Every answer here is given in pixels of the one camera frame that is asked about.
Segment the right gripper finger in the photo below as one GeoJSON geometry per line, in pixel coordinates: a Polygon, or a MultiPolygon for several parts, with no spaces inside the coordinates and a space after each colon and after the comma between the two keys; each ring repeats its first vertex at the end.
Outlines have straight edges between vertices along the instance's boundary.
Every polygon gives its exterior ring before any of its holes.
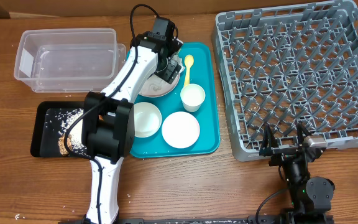
{"type": "Polygon", "coordinates": [[[310,136],[311,133],[306,129],[302,122],[298,122],[296,125],[298,145],[301,146],[305,137],[310,136]]]}
{"type": "Polygon", "coordinates": [[[270,126],[266,124],[264,127],[261,150],[271,149],[272,147],[277,147],[277,140],[275,139],[270,126]]]}

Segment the small white bowl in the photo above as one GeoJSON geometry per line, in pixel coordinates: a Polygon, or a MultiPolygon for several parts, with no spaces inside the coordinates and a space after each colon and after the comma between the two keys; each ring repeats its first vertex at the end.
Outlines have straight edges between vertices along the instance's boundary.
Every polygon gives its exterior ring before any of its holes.
{"type": "Polygon", "coordinates": [[[154,135],[162,123],[162,114],[153,104],[140,102],[134,105],[135,137],[148,138],[154,135]]]}

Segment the white bowl with rice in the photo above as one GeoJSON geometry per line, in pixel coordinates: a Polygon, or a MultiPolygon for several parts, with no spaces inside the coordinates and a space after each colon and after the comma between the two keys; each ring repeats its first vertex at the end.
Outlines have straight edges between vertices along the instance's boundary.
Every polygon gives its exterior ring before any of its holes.
{"type": "Polygon", "coordinates": [[[166,117],[162,124],[164,141],[176,149],[188,148],[198,140],[200,125],[190,113],[179,111],[166,117]]]}

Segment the brown food chunk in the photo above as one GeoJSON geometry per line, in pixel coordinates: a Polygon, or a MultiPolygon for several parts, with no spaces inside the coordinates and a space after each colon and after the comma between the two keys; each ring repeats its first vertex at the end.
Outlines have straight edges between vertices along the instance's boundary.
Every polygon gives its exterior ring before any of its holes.
{"type": "MultiPolygon", "coordinates": [[[[65,135],[61,136],[61,137],[58,139],[58,147],[59,147],[60,154],[61,154],[62,156],[68,156],[68,155],[69,155],[69,152],[68,152],[68,151],[66,150],[66,148],[65,148],[64,138],[65,138],[65,135]]],[[[71,145],[71,140],[70,140],[70,138],[67,139],[67,145],[68,145],[68,147],[70,148],[70,150],[72,150],[72,145],[71,145]]]]}

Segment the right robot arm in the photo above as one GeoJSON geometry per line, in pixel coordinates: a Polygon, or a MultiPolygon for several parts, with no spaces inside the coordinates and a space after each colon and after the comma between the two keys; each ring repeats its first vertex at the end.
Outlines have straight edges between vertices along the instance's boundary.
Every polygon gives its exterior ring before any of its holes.
{"type": "Polygon", "coordinates": [[[301,122],[296,125],[296,132],[298,144],[280,149],[270,126],[264,126],[259,155],[270,158],[269,166],[278,167],[280,177],[287,183],[287,187],[268,196],[259,205],[254,216],[256,223],[334,223],[334,218],[326,212],[331,209],[335,184],[324,177],[312,177],[308,169],[308,164],[320,158],[328,144],[323,137],[311,134],[301,122]],[[274,216],[260,214],[262,207],[271,198],[284,192],[290,194],[291,208],[283,208],[274,216]]]}

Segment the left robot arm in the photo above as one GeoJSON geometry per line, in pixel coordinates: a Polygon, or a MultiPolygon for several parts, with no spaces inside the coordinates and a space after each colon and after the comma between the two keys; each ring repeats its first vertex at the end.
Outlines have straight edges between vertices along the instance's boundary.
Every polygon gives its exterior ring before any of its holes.
{"type": "Polygon", "coordinates": [[[124,158],[134,142],[134,101],[152,75],[172,83],[181,65],[175,55],[182,41],[176,25],[157,17],[152,30],[131,41],[126,63],[101,93],[84,101],[82,143],[92,168],[91,201],[84,223],[114,223],[119,214],[117,187],[124,158]]]}

